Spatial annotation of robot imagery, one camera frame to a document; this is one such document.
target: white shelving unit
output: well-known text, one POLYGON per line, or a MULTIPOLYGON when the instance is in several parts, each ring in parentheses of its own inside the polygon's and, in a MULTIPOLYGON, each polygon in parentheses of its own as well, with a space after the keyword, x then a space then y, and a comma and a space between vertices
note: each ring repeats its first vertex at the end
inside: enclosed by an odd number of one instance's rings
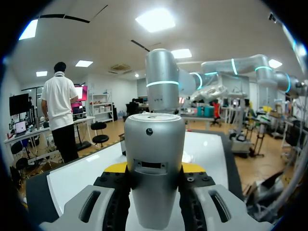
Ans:
POLYGON ((107 122, 107 121, 113 121, 114 120, 114 112, 112 109, 112 95, 111 90, 107 89, 102 94, 91 94, 91 102, 90 108, 91 108, 91 114, 95 117, 96 121, 99 122, 107 122), (101 106, 110 105, 110 111, 101 111, 101 106))

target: ceiling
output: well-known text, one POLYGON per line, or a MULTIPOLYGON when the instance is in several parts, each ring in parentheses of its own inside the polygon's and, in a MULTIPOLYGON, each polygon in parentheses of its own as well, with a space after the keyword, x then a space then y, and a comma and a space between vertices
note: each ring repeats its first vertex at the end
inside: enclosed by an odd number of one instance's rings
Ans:
POLYGON ((303 78, 282 27, 268 20, 269 13, 258 0, 56 0, 38 16, 65 14, 90 23, 40 18, 36 36, 19 41, 9 63, 21 83, 46 81, 59 61, 67 64, 66 75, 71 79, 102 74, 135 80, 135 73, 144 77, 148 52, 133 39, 149 50, 190 49, 192 58, 178 60, 188 72, 201 72, 204 61, 264 54, 283 63, 277 70, 303 78), (175 27, 149 33, 135 21, 161 7, 174 16, 175 27), (93 64, 75 67, 78 60, 93 64), (130 65, 133 72, 109 74, 115 64, 130 65), (45 70, 47 77, 36 77, 37 71, 45 70))

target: ceiling vent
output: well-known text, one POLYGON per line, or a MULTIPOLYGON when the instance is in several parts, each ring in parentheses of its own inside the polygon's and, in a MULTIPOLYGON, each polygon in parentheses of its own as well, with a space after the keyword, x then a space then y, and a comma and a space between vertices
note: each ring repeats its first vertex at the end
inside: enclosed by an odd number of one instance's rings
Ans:
POLYGON ((117 65, 112 66, 108 72, 111 74, 122 75, 128 72, 131 72, 131 71, 132 69, 129 65, 117 64, 117 65))

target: teal container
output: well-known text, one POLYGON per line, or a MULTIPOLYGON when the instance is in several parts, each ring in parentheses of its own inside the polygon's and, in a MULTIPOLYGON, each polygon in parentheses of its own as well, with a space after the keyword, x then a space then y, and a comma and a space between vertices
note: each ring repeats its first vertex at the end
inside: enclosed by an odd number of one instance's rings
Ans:
POLYGON ((204 117, 214 117, 214 107, 212 106, 204 107, 204 117))
POLYGON ((197 116, 203 116, 203 107, 197 107, 197 116))

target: white shirt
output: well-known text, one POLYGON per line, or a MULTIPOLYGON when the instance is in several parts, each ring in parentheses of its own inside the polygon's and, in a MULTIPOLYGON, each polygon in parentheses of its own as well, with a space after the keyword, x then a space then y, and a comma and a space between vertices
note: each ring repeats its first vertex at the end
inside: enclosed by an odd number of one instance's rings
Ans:
POLYGON ((42 91, 42 100, 47 101, 49 127, 56 130, 73 124, 70 99, 78 96, 73 82, 64 76, 64 72, 54 73, 54 77, 46 81, 42 91))

